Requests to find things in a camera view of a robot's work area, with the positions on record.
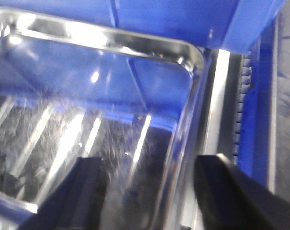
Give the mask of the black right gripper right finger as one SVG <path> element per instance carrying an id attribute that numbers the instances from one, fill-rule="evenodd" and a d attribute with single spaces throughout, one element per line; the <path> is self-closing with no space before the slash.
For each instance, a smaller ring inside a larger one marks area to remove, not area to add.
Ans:
<path id="1" fill-rule="evenodd" d="M 223 154 L 196 158 L 194 189 L 207 230 L 290 230 L 290 203 Z"/>

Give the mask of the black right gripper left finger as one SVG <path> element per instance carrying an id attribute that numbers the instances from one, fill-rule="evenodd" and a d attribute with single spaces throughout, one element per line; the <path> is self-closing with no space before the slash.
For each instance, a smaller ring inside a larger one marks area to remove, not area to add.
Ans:
<path id="1" fill-rule="evenodd" d="M 97 208 L 95 190 L 101 158 L 78 157 L 64 180 L 48 196 L 37 214 L 28 218 L 20 230 L 87 230 Z"/>

